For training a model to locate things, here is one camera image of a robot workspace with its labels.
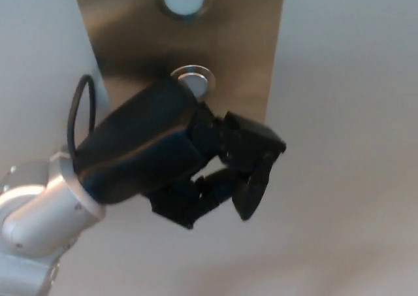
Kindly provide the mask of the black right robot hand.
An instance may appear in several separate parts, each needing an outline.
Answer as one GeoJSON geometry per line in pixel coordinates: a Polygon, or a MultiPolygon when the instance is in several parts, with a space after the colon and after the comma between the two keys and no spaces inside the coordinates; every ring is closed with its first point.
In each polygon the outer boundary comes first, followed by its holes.
{"type": "Polygon", "coordinates": [[[136,195],[186,229],[225,201],[249,220],[286,143],[233,112],[216,116],[172,78],[148,86],[97,122],[93,78],[76,86],[67,146],[86,192],[102,205],[136,195]]]}

